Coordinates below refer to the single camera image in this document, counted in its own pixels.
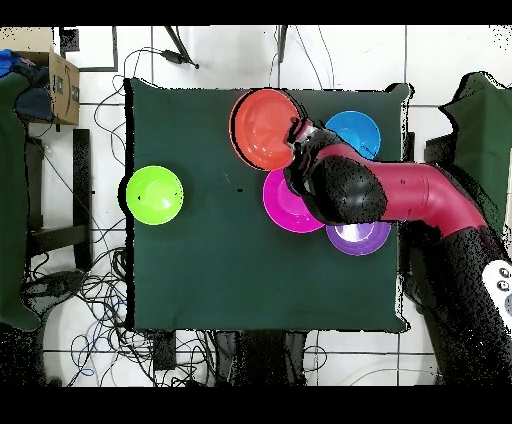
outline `green bowl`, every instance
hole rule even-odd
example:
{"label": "green bowl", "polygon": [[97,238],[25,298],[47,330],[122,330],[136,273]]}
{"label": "green bowl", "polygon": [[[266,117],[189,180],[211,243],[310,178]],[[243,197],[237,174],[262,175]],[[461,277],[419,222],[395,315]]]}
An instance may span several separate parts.
{"label": "green bowl", "polygon": [[167,168],[146,166],[137,170],[128,181],[126,205],[133,217],[143,224],[165,224],[183,205],[183,186]]}

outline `pink bowl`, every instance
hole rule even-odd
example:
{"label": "pink bowl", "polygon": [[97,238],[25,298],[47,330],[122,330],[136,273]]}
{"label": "pink bowl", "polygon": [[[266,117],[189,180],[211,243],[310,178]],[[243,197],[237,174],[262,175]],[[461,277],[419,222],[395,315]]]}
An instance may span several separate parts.
{"label": "pink bowl", "polygon": [[267,175],[263,184],[263,205],[272,221],[292,233],[310,233],[325,225],[317,221],[302,199],[288,189],[281,169]]}

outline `blue object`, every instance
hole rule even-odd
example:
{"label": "blue object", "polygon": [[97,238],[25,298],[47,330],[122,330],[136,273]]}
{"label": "blue object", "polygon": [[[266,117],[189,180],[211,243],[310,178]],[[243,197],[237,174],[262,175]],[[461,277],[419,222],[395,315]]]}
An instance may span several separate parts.
{"label": "blue object", "polygon": [[18,56],[14,55],[11,50],[0,50],[0,78],[8,74],[13,63],[18,60]]}
{"label": "blue object", "polygon": [[366,159],[374,159],[380,149],[380,131],[375,121],[353,110],[334,115],[325,127],[338,134]]}

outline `dark green table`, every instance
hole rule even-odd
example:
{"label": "dark green table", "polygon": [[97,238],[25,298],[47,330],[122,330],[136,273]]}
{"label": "dark green table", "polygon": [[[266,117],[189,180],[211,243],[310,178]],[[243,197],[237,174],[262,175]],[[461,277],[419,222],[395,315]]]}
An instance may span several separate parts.
{"label": "dark green table", "polygon": [[[245,165],[229,141],[229,114],[246,90],[163,90],[137,79],[125,88],[127,177],[161,165],[184,187],[171,222],[131,228],[129,218],[136,328],[405,330],[395,313],[396,227],[378,252],[352,257],[325,229],[292,234],[267,216],[266,173]],[[382,135],[378,159],[393,161],[409,87],[388,91],[289,93],[324,123],[344,110],[370,115]]]}

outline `red bowl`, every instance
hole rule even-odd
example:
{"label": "red bowl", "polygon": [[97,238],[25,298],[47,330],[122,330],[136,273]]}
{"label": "red bowl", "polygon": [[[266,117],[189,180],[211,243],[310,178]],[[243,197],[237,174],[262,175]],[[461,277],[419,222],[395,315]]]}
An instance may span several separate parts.
{"label": "red bowl", "polygon": [[230,140],[238,156],[253,168],[273,171],[290,165],[292,149],[286,139],[300,114],[281,91],[251,91],[235,103],[229,119]]}

